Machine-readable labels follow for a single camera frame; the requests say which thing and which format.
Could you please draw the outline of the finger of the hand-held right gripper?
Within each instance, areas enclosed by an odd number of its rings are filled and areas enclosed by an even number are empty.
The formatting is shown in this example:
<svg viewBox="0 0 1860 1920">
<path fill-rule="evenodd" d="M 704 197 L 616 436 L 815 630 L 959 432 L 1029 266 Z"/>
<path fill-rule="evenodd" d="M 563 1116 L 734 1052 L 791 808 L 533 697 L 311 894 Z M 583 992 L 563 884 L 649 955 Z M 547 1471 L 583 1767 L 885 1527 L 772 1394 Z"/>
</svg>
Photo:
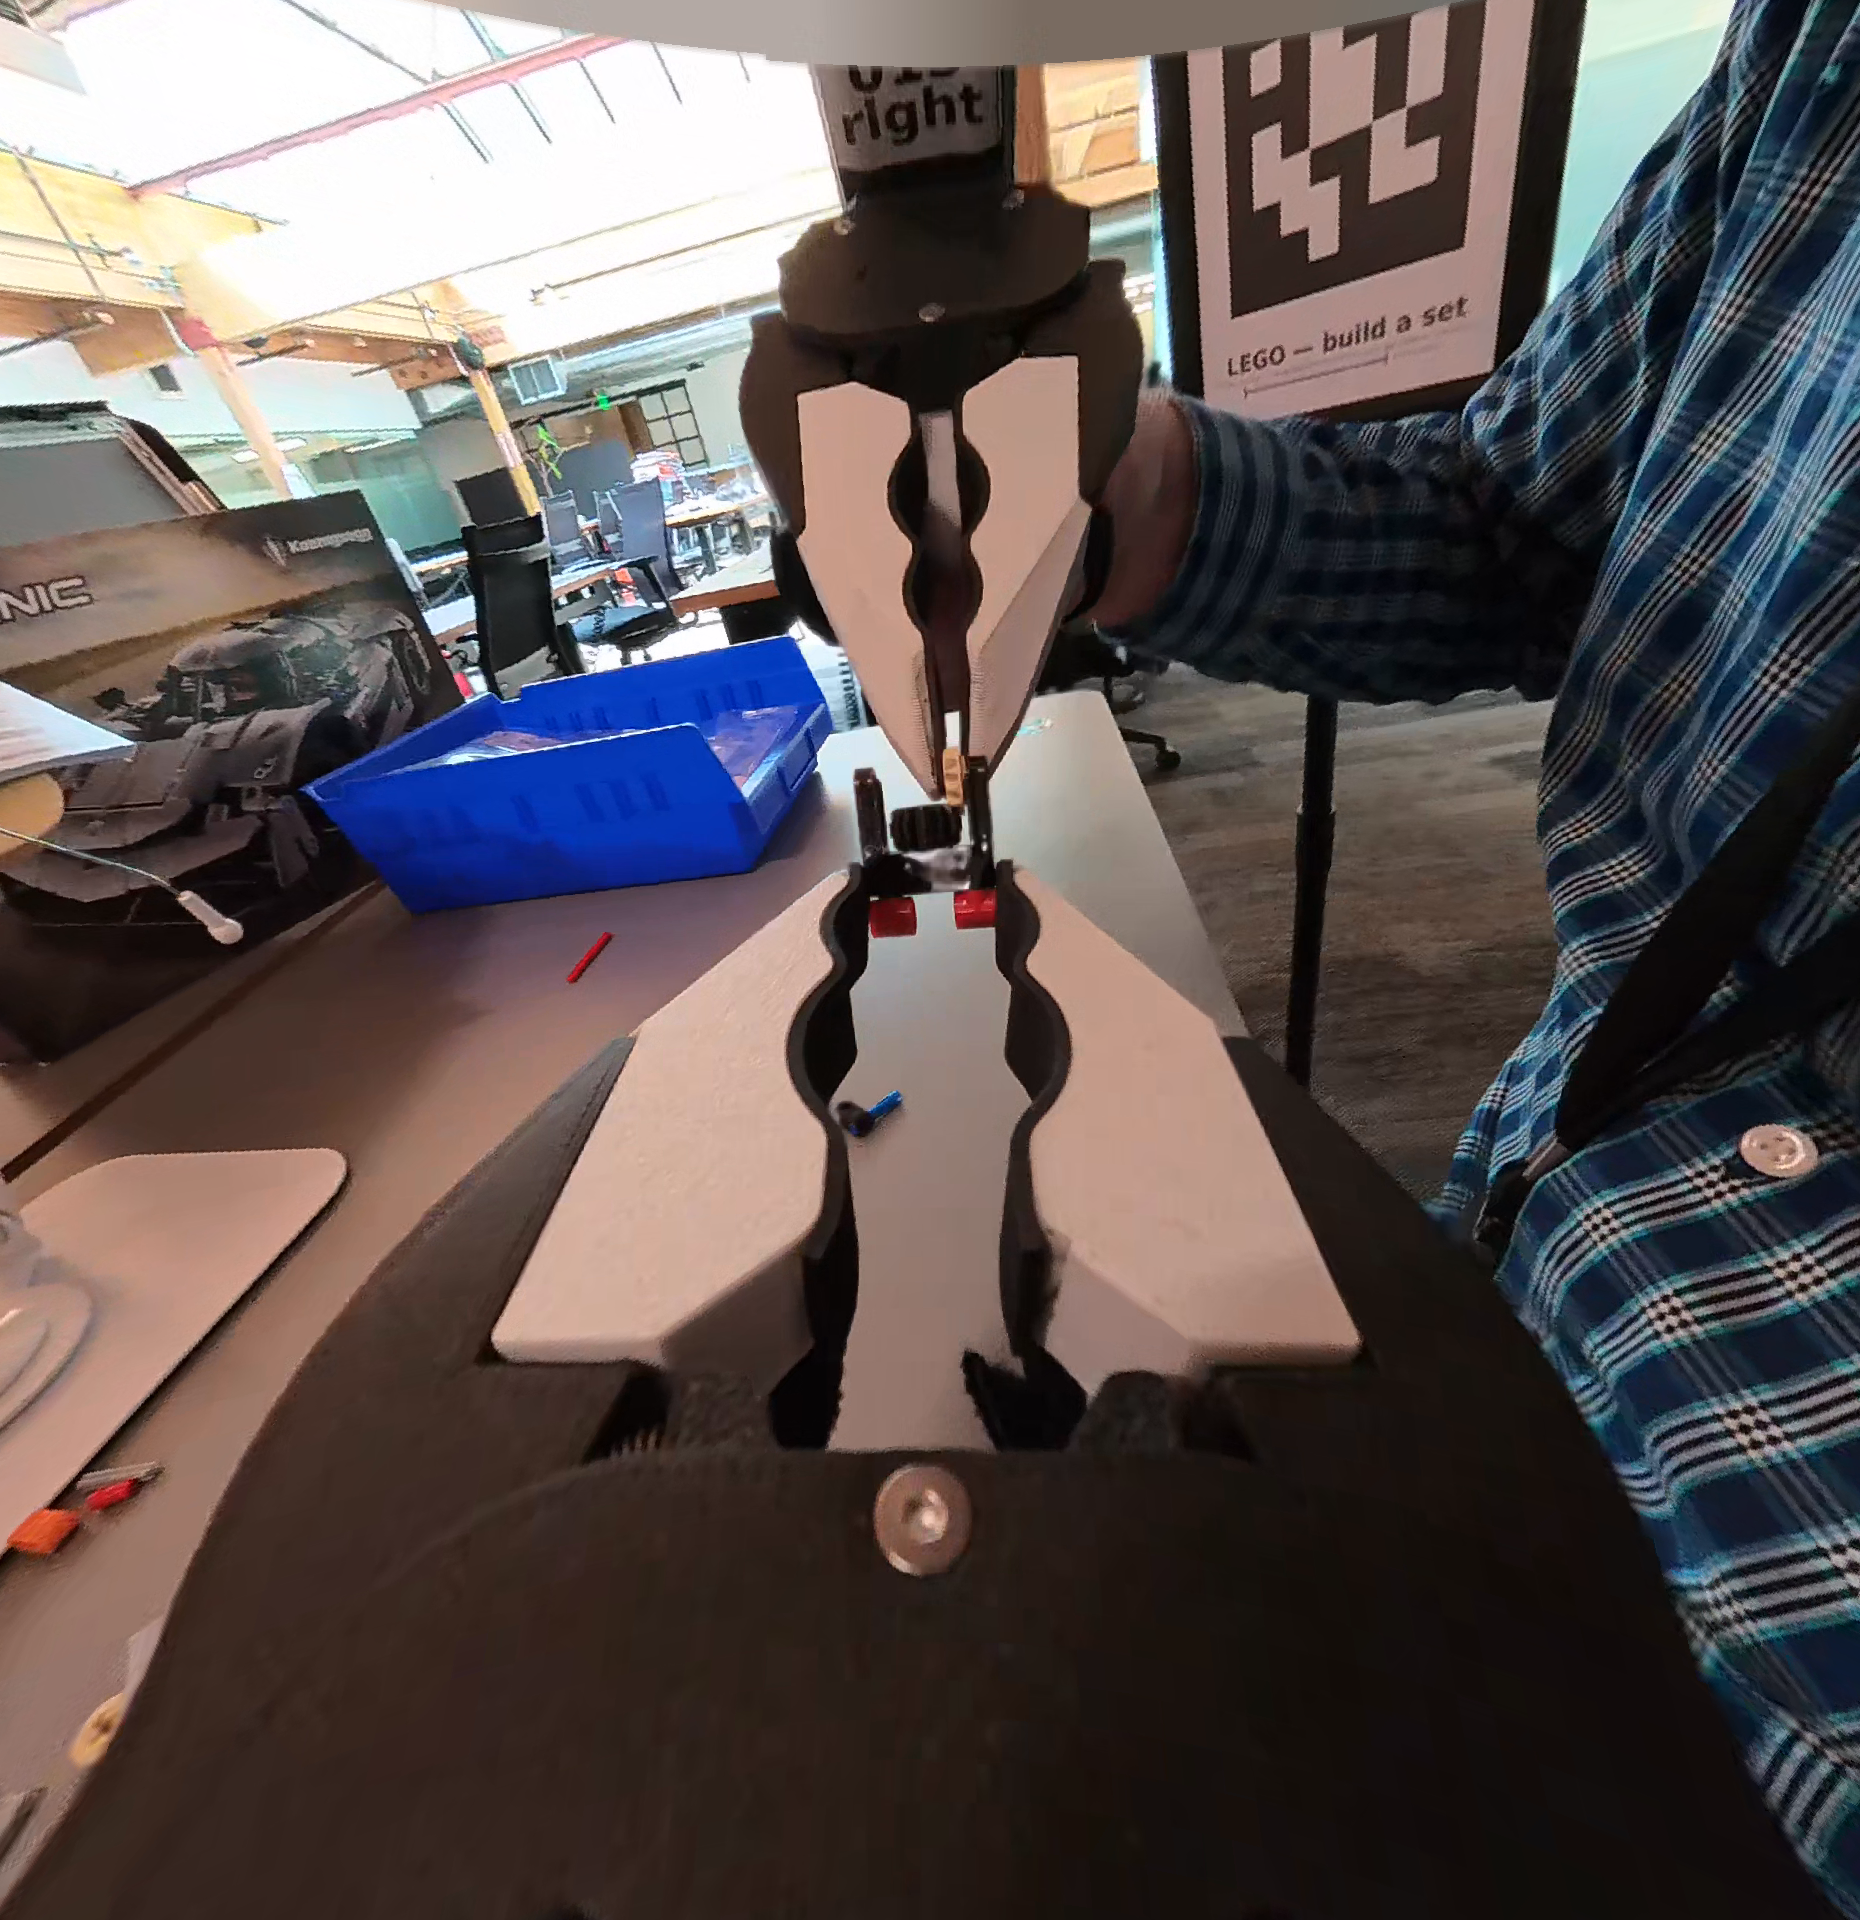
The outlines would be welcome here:
<svg viewBox="0 0 1860 1920">
<path fill-rule="evenodd" d="M 962 535 L 956 603 L 965 756 L 1001 761 L 1062 621 L 1091 508 L 1080 481 L 1080 358 L 1014 358 L 956 406 L 958 466 L 981 497 Z"/>
<path fill-rule="evenodd" d="M 922 548 L 897 508 L 915 420 L 862 382 L 797 396 L 797 558 L 873 721 L 931 802 L 945 797 L 944 716 L 923 631 Z"/>
</svg>

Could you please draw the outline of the heap of clear plastic bags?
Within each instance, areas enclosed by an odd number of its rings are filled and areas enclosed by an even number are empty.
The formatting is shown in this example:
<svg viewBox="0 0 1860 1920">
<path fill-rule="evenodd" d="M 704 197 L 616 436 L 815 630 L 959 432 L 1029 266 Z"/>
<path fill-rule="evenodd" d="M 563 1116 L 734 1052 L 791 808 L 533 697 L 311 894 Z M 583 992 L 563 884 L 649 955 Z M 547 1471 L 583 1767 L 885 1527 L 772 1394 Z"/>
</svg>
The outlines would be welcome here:
<svg viewBox="0 0 1860 1920">
<path fill-rule="evenodd" d="M 494 761 L 517 761 L 568 750 L 587 750 L 598 759 L 628 750 L 653 750 L 666 738 L 694 738 L 721 767 L 725 777 L 743 792 L 758 770 L 787 738 L 802 731 L 809 709 L 793 704 L 721 712 L 710 719 L 664 724 L 649 727 L 587 727 L 583 731 L 531 731 L 528 725 L 492 727 L 466 741 L 433 752 L 412 765 L 414 771 Z"/>
</svg>

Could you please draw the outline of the white book stand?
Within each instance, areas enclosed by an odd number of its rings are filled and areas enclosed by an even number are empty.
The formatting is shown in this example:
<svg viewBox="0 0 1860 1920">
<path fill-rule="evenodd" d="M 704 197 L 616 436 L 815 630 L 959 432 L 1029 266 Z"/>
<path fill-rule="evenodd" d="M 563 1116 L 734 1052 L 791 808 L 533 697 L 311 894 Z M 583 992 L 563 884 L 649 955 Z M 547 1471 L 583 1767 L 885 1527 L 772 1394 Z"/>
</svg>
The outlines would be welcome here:
<svg viewBox="0 0 1860 1920">
<path fill-rule="evenodd" d="M 226 916 L 106 932 L 91 949 L 0 906 L 0 971 L 44 1001 L 37 1024 L 73 1054 L 147 986 L 165 998 L 210 984 L 196 1012 L 215 1020 L 364 897 L 247 933 L 239 962 Z M 318 1222 L 346 1171 L 332 1148 L 126 1154 L 24 1201 L 0 1166 L 0 1559 Z"/>
</svg>

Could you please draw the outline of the black car print box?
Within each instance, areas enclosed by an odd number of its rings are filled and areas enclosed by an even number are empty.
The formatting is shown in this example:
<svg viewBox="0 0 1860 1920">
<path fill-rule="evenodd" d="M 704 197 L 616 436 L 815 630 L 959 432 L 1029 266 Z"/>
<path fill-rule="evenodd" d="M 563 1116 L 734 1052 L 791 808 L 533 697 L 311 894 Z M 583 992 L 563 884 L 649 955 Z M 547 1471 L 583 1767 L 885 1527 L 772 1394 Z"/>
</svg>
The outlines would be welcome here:
<svg viewBox="0 0 1860 1920">
<path fill-rule="evenodd" d="M 0 680 L 126 757 L 0 786 L 0 908 L 102 949 L 185 913 L 268 942 L 368 868 L 304 793 L 459 705 L 357 491 L 0 546 Z M 0 1064 L 51 1064 L 0 960 Z"/>
</svg>

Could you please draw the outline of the black office chair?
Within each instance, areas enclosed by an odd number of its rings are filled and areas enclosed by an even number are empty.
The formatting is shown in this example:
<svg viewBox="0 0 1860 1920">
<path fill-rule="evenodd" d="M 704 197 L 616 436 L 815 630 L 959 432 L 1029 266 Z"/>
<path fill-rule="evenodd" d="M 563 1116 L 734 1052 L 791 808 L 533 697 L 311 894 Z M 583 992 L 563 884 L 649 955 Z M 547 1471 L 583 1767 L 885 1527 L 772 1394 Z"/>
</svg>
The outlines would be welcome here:
<svg viewBox="0 0 1860 1920">
<path fill-rule="evenodd" d="M 526 685 L 582 676 L 579 644 L 556 613 L 552 546 L 542 516 L 470 521 L 461 527 L 461 550 L 486 690 L 513 700 Z"/>
<path fill-rule="evenodd" d="M 1047 644 L 1035 694 L 1098 692 L 1125 748 L 1148 753 L 1154 771 L 1171 774 L 1182 764 L 1171 741 L 1159 731 L 1128 724 L 1128 716 L 1166 672 L 1167 661 L 1108 635 L 1090 617 L 1073 617 Z"/>
<path fill-rule="evenodd" d="M 610 569 L 610 603 L 598 644 L 621 664 L 652 659 L 658 637 L 677 630 L 677 569 L 671 560 L 661 481 L 626 481 L 595 493 L 598 535 Z"/>
</svg>

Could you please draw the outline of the scatter of small lego pieces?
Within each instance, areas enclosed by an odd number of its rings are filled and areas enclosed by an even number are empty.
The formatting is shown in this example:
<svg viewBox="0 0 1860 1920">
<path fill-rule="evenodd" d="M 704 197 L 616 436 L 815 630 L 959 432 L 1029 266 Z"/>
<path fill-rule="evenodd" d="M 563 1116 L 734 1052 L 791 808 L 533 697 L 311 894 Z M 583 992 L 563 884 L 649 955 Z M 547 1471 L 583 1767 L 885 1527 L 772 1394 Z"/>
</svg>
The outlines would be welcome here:
<svg viewBox="0 0 1860 1920">
<path fill-rule="evenodd" d="M 71 1501 L 39 1505 L 25 1513 L 10 1532 L 6 1547 L 22 1558 L 51 1558 L 66 1547 L 83 1525 L 122 1507 L 163 1475 L 162 1461 L 98 1467 L 71 1486 Z M 78 1726 L 67 1746 L 69 1763 L 78 1772 L 93 1770 L 106 1756 L 127 1707 L 141 1687 L 153 1660 L 165 1617 L 158 1613 L 126 1640 L 123 1681 L 108 1693 Z"/>
</svg>

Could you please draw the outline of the white instruction booklet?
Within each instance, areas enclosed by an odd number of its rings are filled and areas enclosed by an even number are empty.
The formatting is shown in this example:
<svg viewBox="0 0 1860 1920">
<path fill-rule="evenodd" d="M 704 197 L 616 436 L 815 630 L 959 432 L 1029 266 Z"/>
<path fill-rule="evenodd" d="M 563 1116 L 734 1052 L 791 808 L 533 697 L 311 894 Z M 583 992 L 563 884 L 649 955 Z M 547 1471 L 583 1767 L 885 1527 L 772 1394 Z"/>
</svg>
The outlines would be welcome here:
<svg viewBox="0 0 1860 1920">
<path fill-rule="evenodd" d="M 123 734 L 0 680 L 0 787 L 126 757 L 134 750 Z"/>
</svg>

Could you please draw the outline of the large grey framed panel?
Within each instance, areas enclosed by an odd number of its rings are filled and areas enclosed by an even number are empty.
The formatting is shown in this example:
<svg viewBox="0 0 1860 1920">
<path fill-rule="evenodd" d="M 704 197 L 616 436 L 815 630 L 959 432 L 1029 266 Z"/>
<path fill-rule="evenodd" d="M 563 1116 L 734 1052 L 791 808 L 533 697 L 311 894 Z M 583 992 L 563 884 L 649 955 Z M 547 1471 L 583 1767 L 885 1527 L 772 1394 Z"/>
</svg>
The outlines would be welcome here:
<svg viewBox="0 0 1860 1920">
<path fill-rule="evenodd" d="M 147 422 L 100 399 L 0 404 L 0 548 L 220 512 Z"/>
</svg>

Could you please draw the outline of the printed marker sign on stand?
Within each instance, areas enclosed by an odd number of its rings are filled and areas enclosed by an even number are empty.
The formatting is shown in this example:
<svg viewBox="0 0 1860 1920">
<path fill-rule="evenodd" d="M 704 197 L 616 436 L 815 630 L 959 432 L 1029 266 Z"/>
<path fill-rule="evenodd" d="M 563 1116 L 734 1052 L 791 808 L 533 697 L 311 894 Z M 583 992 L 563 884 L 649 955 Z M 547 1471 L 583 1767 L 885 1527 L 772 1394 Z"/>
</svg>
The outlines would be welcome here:
<svg viewBox="0 0 1860 1920">
<path fill-rule="evenodd" d="M 1422 4 L 1150 77 L 1158 312 L 1243 418 L 1457 410 L 1540 312 L 1585 4 Z"/>
</svg>

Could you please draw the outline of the person's right hand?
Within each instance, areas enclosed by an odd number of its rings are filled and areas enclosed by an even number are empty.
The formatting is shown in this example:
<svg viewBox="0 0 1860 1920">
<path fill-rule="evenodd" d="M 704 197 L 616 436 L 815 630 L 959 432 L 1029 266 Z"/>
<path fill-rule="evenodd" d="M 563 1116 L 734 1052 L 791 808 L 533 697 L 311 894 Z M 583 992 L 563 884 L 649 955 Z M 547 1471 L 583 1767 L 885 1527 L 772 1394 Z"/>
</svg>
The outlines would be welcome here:
<svg viewBox="0 0 1860 1920">
<path fill-rule="evenodd" d="M 1170 593 L 1200 503 L 1197 439 L 1180 396 L 1151 388 L 1135 406 L 1132 439 L 1101 496 L 1110 560 L 1091 620 L 1125 630 L 1150 617 Z"/>
</svg>

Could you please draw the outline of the wooden office desk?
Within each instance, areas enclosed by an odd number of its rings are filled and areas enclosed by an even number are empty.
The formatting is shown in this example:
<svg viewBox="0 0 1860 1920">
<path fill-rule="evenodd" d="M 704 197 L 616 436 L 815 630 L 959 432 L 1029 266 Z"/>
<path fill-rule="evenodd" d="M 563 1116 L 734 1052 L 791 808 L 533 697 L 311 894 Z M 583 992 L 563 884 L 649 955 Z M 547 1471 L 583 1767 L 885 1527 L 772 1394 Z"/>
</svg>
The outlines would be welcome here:
<svg viewBox="0 0 1860 1920">
<path fill-rule="evenodd" d="M 774 550 L 766 541 L 677 592 L 671 610 L 682 621 L 713 613 L 730 645 L 787 635 L 797 617 L 776 583 Z"/>
</svg>

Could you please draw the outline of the person's right forearm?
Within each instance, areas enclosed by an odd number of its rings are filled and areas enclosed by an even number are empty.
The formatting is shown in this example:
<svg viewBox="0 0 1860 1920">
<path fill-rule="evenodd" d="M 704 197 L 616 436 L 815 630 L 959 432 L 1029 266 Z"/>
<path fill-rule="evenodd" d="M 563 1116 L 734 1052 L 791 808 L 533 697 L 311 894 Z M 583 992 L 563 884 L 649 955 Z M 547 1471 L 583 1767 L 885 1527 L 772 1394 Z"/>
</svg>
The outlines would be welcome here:
<svg viewBox="0 0 1860 1920">
<path fill-rule="evenodd" d="M 1333 700 L 1556 692 L 1589 613 L 1628 626 L 1707 574 L 1695 529 L 1651 529 L 1638 480 L 1714 236 L 1710 209 L 1617 203 L 1457 413 L 1171 404 L 1193 497 L 1125 626 L 1213 680 Z"/>
</svg>

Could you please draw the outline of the blue plastic bin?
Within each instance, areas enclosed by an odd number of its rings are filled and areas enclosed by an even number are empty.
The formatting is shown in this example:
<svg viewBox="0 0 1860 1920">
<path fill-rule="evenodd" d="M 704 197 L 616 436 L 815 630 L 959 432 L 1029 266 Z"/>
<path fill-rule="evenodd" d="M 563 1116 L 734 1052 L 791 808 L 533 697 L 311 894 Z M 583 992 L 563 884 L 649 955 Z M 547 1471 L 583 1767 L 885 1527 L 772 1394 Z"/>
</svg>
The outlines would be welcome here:
<svg viewBox="0 0 1860 1920">
<path fill-rule="evenodd" d="M 533 734 L 698 724 L 808 709 L 743 789 L 694 735 L 598 759 L 587 748 L 414 771 L 492 727 Z M 832 716 L 797 640 L 774 635 L 601 674 L 481 694 L 304 796 L 414 913 L 750 871 L 811 779 Z"/>
</svg>

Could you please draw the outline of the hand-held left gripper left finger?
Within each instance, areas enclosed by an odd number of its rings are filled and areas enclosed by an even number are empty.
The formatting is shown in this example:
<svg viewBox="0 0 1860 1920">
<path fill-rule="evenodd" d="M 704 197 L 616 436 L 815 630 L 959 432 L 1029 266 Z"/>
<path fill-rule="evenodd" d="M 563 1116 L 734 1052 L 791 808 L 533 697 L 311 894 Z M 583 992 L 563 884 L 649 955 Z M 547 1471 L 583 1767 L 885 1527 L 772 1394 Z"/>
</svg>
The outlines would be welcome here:
<svg viewBox="0 0 1860 1920">
<path fill-rule="evenodd" d="M 517 1366 L 796 1366 L 829 1128 L 797 1020 L 840 976 L 823 878 L 644 1020 L 492 1323 Z"/>
</svg>

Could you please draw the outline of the black lego frame red pins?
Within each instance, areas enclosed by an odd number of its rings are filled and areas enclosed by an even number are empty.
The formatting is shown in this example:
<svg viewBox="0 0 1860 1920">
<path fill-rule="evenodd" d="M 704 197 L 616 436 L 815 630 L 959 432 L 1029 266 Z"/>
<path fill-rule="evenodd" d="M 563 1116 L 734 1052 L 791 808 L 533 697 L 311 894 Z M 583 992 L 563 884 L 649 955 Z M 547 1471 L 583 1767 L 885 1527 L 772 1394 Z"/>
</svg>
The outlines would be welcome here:
<svg viewBox="0 0 1860 1920">
<path fill-rule="evenodd" d="M 970 757 L 968 806 L 944 799 L 887 806 L 870 765 L 851 771 L 850 796 L 860 853 L 865 926 L 873 942 L 918 932 L 918 899 L 947 895 L 959 932 L 991 930 L 997 920 L 995 834 L 989 764 Z"/>
</svg>

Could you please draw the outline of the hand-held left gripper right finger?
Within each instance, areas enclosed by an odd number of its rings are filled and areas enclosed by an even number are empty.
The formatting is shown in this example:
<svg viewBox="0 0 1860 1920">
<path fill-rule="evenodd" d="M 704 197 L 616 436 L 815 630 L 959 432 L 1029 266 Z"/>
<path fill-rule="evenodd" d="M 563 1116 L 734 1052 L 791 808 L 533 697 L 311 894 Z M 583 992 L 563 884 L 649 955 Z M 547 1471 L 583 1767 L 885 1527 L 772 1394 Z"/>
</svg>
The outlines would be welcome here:
<svg viewBox="0 0 1860 1920">
<path fill-rule="evenodd" d="M 1337 1367 L 1359 1333 L 1220 1025 L 1060 892 L 997 866 L 1012 1341 L 1073 1379 Z"/>
</svg>

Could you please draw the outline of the person's plaid shirt torso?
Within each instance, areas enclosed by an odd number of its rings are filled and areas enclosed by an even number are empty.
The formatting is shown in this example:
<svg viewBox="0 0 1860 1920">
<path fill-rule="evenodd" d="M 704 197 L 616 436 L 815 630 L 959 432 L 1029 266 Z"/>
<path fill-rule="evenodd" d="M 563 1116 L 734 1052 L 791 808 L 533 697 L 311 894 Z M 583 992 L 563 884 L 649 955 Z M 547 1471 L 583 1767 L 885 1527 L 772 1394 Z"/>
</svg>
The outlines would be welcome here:
<svg viewBox="0 0 1860 1920">
<path fill-rule="evenodd" d="M 1451 1186 L 1860 1915 L 1860 4 L 1739 4 L 1654 196 L 1714 236 L 1638 488 L 1707 574 L 1548 692 L 1556 978 Z"/>
</svg>

